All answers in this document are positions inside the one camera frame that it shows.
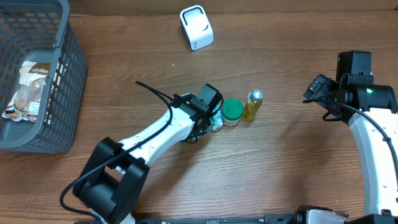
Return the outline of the green white can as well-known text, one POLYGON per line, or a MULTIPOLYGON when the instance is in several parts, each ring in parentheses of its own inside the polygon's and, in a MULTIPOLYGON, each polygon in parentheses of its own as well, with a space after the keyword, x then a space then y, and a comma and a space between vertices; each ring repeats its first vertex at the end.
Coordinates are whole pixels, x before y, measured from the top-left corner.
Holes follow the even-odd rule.
POLYGON ((228 99, 223 103, 221 108, 221 117, 225 126, 237 125, 243 115, 242 103, 234 98, 228 99))

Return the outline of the white barcode scanner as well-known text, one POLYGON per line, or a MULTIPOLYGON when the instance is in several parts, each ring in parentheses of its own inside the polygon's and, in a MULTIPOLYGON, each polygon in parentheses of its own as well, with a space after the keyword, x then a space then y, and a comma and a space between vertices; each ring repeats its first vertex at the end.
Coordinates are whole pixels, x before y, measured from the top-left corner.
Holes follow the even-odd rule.
POLYGON ((193 51, 213 43, 213 29, 201 5, 193 5, 183 9, 179 17, 183 33, 193 51))

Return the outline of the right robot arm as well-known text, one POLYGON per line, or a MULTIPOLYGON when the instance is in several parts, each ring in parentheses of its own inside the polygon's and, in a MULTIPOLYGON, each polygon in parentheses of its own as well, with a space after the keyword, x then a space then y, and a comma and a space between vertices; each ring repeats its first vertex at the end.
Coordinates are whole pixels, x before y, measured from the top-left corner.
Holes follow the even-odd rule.
POLYGON ((397 223, 397 99, 389 85, 377 85, 372 55, 338 54, 335 79, 319 74, 303 103, 326 109, 325 122, 342 122, 354 136, 364 180, 364 212, 348 218, 329 208, 301 206, 293 223, 397 223))

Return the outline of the yellow drink bottle grey cap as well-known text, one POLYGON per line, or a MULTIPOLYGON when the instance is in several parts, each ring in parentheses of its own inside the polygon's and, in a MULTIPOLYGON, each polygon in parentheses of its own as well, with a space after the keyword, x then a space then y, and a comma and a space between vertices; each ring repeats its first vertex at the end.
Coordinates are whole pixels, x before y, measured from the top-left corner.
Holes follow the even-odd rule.
POLYGON ((260 106, 262 105, 263 92, 260 89, 250 91, 248 93, 247 100, 244 104, 243 120, 254 121, 256 113, 260 106))

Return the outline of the dark grey plastic basket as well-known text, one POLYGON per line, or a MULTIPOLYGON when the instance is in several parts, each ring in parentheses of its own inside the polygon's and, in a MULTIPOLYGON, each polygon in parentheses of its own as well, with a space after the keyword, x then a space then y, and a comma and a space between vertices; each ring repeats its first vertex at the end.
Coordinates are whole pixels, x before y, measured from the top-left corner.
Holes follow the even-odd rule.
POLYGON ((87 61, 69 22, 68 1, 1 1, 1 110, 25 61, 47 63, 37 121, 1 118, 1 149, 67 152, 74 141, 87 61))

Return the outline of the brown white snack bag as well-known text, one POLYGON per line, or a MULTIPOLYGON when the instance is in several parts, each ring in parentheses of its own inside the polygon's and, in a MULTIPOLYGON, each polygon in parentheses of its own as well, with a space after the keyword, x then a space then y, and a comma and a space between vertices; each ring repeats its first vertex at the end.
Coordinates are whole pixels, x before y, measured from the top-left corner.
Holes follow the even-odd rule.
POLYGON ((36 122, 42 92, 51 63, 25 61, 19 70, 19 86, 2 117, 13 121, 36 122))

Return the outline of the teal white tissue pack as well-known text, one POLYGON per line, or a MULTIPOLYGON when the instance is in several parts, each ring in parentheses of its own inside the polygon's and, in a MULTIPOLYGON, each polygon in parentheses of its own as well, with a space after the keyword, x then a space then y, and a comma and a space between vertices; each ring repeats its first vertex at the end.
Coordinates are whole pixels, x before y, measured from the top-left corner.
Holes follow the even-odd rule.
POLYGON ((214 109, 214 111, 216 111, 216 110, 218 110, 217 113, 213 117, 210 118, 210 122, 211 122, 213 131, 217 131, 217 130, 221 129, 223 126, 223 119, 222 119, 219 105, 217 105, 216 108, 214 109))

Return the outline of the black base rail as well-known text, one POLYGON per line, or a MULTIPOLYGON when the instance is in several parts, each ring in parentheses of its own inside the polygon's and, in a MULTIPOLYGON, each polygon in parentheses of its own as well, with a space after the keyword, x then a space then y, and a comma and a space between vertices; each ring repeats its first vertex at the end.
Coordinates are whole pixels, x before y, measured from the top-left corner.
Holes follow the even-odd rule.
POLYGON ((136 218, 135 224, 298 224, 306 223, 303 216, 297 214, 271 214, 263 217, 234 218, 183 218, 159 219, 136 218))

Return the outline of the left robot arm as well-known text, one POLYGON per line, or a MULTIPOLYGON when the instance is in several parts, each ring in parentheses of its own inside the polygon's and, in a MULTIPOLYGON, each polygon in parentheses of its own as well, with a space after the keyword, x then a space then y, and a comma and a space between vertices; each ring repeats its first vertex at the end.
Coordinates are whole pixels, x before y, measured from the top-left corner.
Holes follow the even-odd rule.
POLYGON ((89 208, 95 223, 134 223, 131 211, 151 165, 174 144, 196 142, 210 132, 210 119, 223 103, 222 94, 208 83, 197 95, 150 91, 166 103, 167 111, 134 136, 101 140, 73 184, 74 196, 89 208))

